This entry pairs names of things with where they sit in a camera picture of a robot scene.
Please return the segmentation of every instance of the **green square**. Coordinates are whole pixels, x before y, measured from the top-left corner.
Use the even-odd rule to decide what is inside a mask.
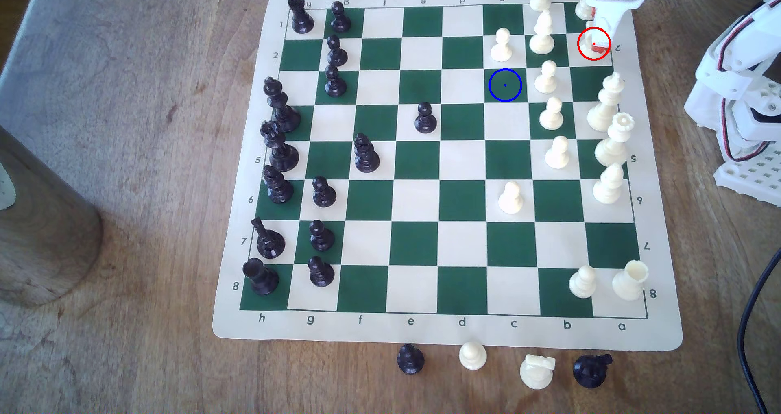
[[[392,205],[392,180],[350,180],[347,220],[391,220]]]
[[[399,70],[401,39],[364,39],[361,70]]]
[[[406,7],[403,37],[442,36],[442,7]]]
[[[526,69],[513,68],[512,71],[497,71],[499,70],[484,70],[486,87],[485,101],[487,103],[496,103],[500,101],[497,100],[497,98],[500,98],[502,100],[514,101],[515,103],[526,103],[528,101],[528,98],[526,97],[526,87],[528,83],[522,82],[522,78],[526,77]]]
[[[572,101],[599,101],[602,80],[612,73],[612,66],[571,66]]]
[[[298,222],[298,239],[296,240],[293,263],[306,264],[311,257],[319,255],[326,263],[340,265],[342,242],[345,241],[345,222],[323,221],[326,228],[334,233],[334,246],[327,251],[318,251],[309,243],[309,238],[312,236],[309,233],[309,223],[306,220]]]
[[[387,293],[387,266],[342,265],[337,312],[383,313]]]
[[[293,277],[293,265],[266,264],[277,271],[279,285],[272,293],[258,295],[252,290],[248,278],[244,278],[244,286],[241,289],[241,302],[239,310],[287,310],[288,296],[290,295],[290,278]]]
[[[582,222],[580,180],[539,180],[534,185],[534,219],[538,222]]]
[[[352,141],[312,141],[306,162],[306,178],[349,179]]]
[[[323,52],[323,41],[316,40],[285,40],[282,45],[282,59],[279,60],[280,71],[317,71],[320,69],[320,55]]]
[[[579,299],[569,291],[569,278],[577,271],[577,269],[537,269],[540,285],[540,316],[593,318],[591,299]]]
[[[483,69],[483,37],[443,37],[442,69]]]
[[[521,4],[483,5],[483,36],[494,36],[500,28],[510,30],[510,34],[523,34]]]
[[[356,128],[352,136],[364,132],[372,141],[396,140],[398,105],[356,106]]]
[[[441,139],[484,139],[483,104],[442,105]]]
[[[441,180],[440,220],[484,221],[485,180]]]
[[[552,34],[553,49],[547,54],[537,54],[529,48],[529,41],[533,35],[526,35],[526,68],[541,68],[542,62],[552,60],[556,62],[557,67],[569,66],[569,55],[567,54],[567,35]]]
[[[530,142],[486,141],[486,179],[532,179]]]
[[[393,222],[390,230],[391,265],[436,266],[436,222]]]
[[[586,245],[593,268],[624,269],[629,260],[639,260],[634,223],[587,223]]]
[[[439,179],[439,141],[396,141],[395,179]]]
[[[436,274],[436,313],[486,315],[487,283],[483,266],[440,266]]]
[[[442,99],[442,70],[401,71],[398,103],[416,105],[421,101],[439,103]]]
[[[537,266],[534,223],[487,223],[488,266]]]
[[[575,138],[575,116],[572,112],[572,103],[561,103],[561,115],[564,122],[555,130],[548,130],[540,124],[540,114],[545,110],[547,103],[529,103],[529,128],[532,139],[554,139],[559,135]]]

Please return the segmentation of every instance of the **wood grain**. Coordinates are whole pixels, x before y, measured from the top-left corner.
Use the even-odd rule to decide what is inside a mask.
[[[683,110],[708,44],[758,0],[647,0],[633,13],[659,163],[683,346],[617,352],[580,388],[582,351],[224,340],[217,273],[268,0],[35,0],[0,87],[0,125],[94,202],[96,268],[38,309],[0,305],[9,412],[753,412],[735,352],[740,314],[779,245],[781,210],[717,188],[715,135]],[[781,409],[781,275],[748,329],[748,358]],[[523,386],[525,354],[561,366]]]

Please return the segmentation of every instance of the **chess mat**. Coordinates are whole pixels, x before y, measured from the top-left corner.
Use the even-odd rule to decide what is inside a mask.
[[[291,30],[287,0],[270,0],[241,149],[213,328],[224,338],[354,340],[563,349],[669,350],[682,333],[661,205],[632,16],[611,53],[592,61],[576,41],[586,23],[578,0],[552,0],[550,54],[528,49],[539,15],[529,0],[341,0],[352,28],[339,34],[348,60],[339,68],[347,92],[326,95],[325,37],[334,0],[306,0],[314,29]],[[513,56],[490,57],[498,28],[512,34]],[[542,62],[558,66],[552,94],[534,89]],[[626,80],[619,109],[635,118],[627,143],[622,196],[597,202],[592,189],[604,167],[594,158],[605,133],[591,129],[588,110],[614,70]],[[268,150],[259,133],[271,116],[263,79],[284,86],[301,125],[287,133],[300,154],[286,173],[294,197],[274,204],[262,167]],[[555,95],[564,124],[543,129],[538,118]],[[438,120],[433,133],[413,125],[420,101]],[[380,156],[375,172],[352,163],[352,140],[365,133]],[[552,139],[569,139],[569,164],[544,162]],[[324,176],[334,205],[312,202],[311,179]],[[523,207],[503,213],[497,199],[516,181]],[[283,235],[283,254],[264,262],[279,287],[259,296],[241,272],[260,257],[250,220]],[[323,220],[336,243],[309,244],[308,224]],[[320,255],[336,277],[326,288],[308,279],[307,260]],[[623,301],[612,277],[629,261],[650,268],[644,295]],[[590,299],[569,291],[582,265],[596,269]]]

